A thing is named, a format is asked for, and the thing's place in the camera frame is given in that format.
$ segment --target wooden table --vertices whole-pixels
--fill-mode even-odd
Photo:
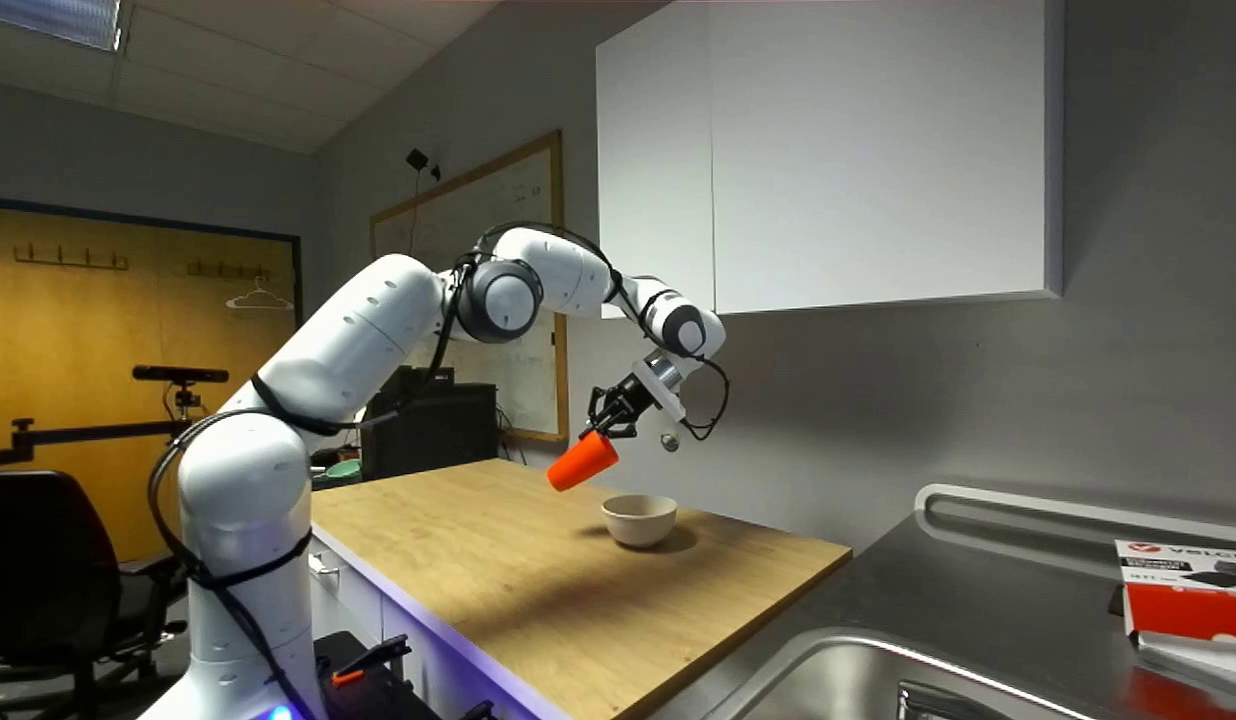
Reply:
[[[312,496],[312,519],[385,593],[498,664],[545,716],[643,716],[848,547],[678,513],[654,553],[617,547],[597,485],[484,459]]]

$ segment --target sink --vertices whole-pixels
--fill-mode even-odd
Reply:
[[[922,656],[909,642],[814,626],[758,664],[711,720],[1070,720],[1065,702]]]

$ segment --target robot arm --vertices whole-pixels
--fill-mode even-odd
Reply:
[[[345,426],[422,337],[515,339],[541,307],[601,314],[617,303],[650,353],[592,397],[587,436],[630,436],[650,402],[683,423],[678,386],[723,349],[723,322],[659,280],[621,274],[597,249],[498,229],[455,268],[378,254],[351,274],[215,414],[171,443],[179,459],[179,534],[151,513],[193,566],[186,673],[151,720],[323,716],[307,621],[307,452]]]

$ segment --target ceiling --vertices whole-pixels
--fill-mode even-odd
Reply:
[[[0,23],[0,84],[314,151],[495,0],[136,0],[121,55]]]

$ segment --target black chair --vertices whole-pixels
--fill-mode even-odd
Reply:
[[[73,691],[0,700],[0,716],[101,716],[104,700],[155,691],[151,653],[179,593],[174,558],[115,565],[73,476],[0,468],[0,678],[73,675]]]

